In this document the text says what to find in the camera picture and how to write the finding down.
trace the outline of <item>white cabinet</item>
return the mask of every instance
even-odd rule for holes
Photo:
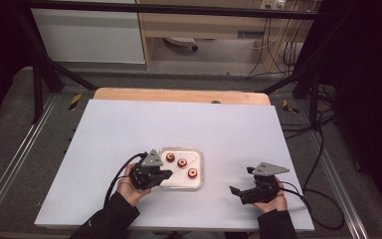
[[[134,0],[82,0],[87,1],[135,3]],[[144,64],[136,13],[32,11],[54,61]]]

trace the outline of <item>white tabletop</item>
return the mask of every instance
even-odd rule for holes
[[[35,224],[82,225],[102,208],[130,157],[164,146],[199,148],[203,184],[191,191],[154,187],[138,202],[141,214],[130,228],[257,231],[260,212],[242,205],[229,186],[254,188],[246,168],[261,161],[289,168],[278,177],[300,191],[274,107],[91,100]],[[313,230],[303,203],[286,198],[295,230]]]

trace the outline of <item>aluminum rail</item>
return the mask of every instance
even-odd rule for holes
[[[99,12],[162,13],[184,15],[231,16],[248,18],[279,18],[299,20],[329,20],[332,14],[297,11],[269,11],[247,8],[221,8],[177,5],[152,5],[128,3],[97,3],[50,0],[21,0],[24,7],[36,9],[56,9]]]
[[[48,119],[57,98],[58,94],[51,94],[51,96],[48,98],[44,106],[44,113],[42,117],[38,122],[31,126],[29,132],[27,133],[26,137],[24,138],[23,142],[9,163],[7,169],[2,175],[0,179],[0,204],[8,192],[12,182],[14,181],[15,176],[23,165],[23,162],[29,154],[30,149],[33,147],[36,138],[39,136],[39,133],[45,125],[45,122]]]
[[[309,123],[308,108],[304,103],[297,102],[297,104],[301,109],[301,114],[304,117],[305,122]],[[321,137],[319,132],[312,130],[310,133],[316,149],[320,151]],[[334,196],[336,197],[336,201],[343,211],[346,219],[346,225],[348,226],[352,237],[354,239],[368,239],[368,234],[365,230],[364,224],[359,218],[358,212],[353,205],[352,199],[350,198],[342,179],[334,167],[332,159],[330,158],[326,148],[324,148],[322,151],[321,166],[323,167],[324,173],[330,182],[330,186],[333,190]]]

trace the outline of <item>clear plastic tray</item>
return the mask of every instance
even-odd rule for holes
[[[173,162],[169,162],[166,159],[168,153],[175,155]],[[161,187],[196,189],[201,186],[203,183],[203,154],[200,149],[191,147],[163,147],[160,149],[159,155],[163,161],[161,169],[170,169],[173,172],[169,179],[162,181]],[[178,166],[178,160],[181,158],[187,161],[187,164],[182,168]],[[188,176],[188,170],[191,168],[197,170],[197,176],[194,178]]]

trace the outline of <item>red object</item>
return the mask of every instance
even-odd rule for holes
[[[188,176],[191,177],[191,178],[196,177],[197,174],[198,174],[198,173],[197,173],[197,169],[195,169],[195,168],[190,168],[190,169],[188,170]]]
[[[185,160],[184,158],[181,158],[181,159],[179,159],[178,160],[178,166],[179,167],[184,167],[184,166],[186,166],[187,165],[187,160]]]
[[[173,162],[175,160],[175,155],[171,152],[169,152],[168,154],[166,154],[166,160],[168,162]]]

